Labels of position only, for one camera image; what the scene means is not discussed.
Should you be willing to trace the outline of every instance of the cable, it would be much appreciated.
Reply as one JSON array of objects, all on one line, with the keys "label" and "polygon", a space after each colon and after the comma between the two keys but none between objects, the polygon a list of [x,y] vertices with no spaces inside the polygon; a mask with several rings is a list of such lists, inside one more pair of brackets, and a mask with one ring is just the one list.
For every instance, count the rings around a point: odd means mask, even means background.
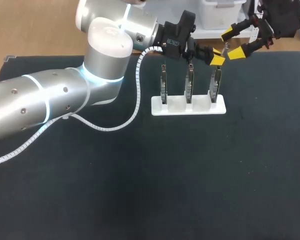
[{"label": "cable", "polygon": [[54,124],[57,120],[59,120],[61,117],[55,118],[53,120],[48,121],[45,125],[43,125],[32,137],[29,138],[28,141],[26,141],[24,144],[22,144],[20,147],[18,147],[16,150],[8,153],[7,155],[4,155],[0,157],[0,164],[14,158],[15,156],[22,153],[27,147],[29,147],[47,128],[49,128],[52,124]]},{"label": "cable", "polygon": [[140,67],[141,67],[141,63],[142,63],[142,60],[144,59],[144,57],[146,56],[146,54],[149,52],[152,52],[152,51],[162,52],[163,50],[159,46],[154,46],[154,47],[151,46],[151,47],[147,48],[146,50],[144,50],[138,59],[138,62],[136,64],[136,70],[135,70],[136,104],[135,104],[134,112],[128,121],[126,121],[124,124],[122,124],[120,126],[105,128],[105,127],[96,126],[93,123],[85,120],[83,117],[81,117],[77,114],[73,114],[73,115],[71,115],[71,117],[78,119],[79,121],[83,122],[90,128],[93,128],[95,130],[102,131],[102,132],[117,131],[117,130],[123,129],[124,127],[128,126],[136,118],[138,111],[139,111],[139,107],[140,107],[140,102],[141,102]]}]

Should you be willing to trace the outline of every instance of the white plastic bin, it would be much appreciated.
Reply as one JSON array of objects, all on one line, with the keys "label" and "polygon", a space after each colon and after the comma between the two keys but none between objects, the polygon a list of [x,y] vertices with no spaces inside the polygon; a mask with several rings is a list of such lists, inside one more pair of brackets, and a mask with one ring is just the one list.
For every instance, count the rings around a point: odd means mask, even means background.
[{"label": "white plastic bin", "polygon": [[202,26],[207,30],[228,29],[238,21],[239,11],[247,0],[198,0]]}]

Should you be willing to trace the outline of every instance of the dark mat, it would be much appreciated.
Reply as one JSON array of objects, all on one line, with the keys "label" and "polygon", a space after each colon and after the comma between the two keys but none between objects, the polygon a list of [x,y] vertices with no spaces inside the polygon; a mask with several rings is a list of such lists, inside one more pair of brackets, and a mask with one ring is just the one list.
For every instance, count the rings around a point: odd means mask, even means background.
[{"label": "dark mat", "polygon": [[[81,56],[17,57],[0,81],[78,67]],[[132,114],[135,65],[117,100],[80,115],[114,127]],[[256,53],[227,62],[227,113],[154,117],[161,64],[168,92],[183,94],[186,65],[148,56],[141,108],[116,132],[59,120],[0,165],[0,240],[300,240],[300,53]],[[212,69],[194,62],[194,92]],[[0,141],[0,156],[36,129]]]}]

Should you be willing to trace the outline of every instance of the screw hole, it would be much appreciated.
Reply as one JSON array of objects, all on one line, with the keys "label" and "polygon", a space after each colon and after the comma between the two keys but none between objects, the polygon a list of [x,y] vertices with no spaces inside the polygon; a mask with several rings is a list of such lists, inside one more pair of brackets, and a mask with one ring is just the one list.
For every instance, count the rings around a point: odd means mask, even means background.
[{"label": "screw hole", "polygon": [[144,41],[144,37],[139,35],[136,37],[136,40],[139,42],[139,43],[142,43]]}]

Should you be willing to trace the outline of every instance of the black mount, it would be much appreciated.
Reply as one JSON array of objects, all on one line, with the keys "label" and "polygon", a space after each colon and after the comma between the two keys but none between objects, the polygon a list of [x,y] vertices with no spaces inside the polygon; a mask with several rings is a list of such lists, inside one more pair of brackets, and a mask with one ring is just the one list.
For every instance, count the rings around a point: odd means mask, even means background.
[{"label": "black mount", "polygon": [[178,60],[183,57],[188,63],[192,58],[197,58],[210,65],[214,58],[213,48],[200,47],[191,37],[197,28],[195,21],[196,14],[185,10],[178,24],[168,21],[160,24],[153,45],[161,47],[168,58]]}]

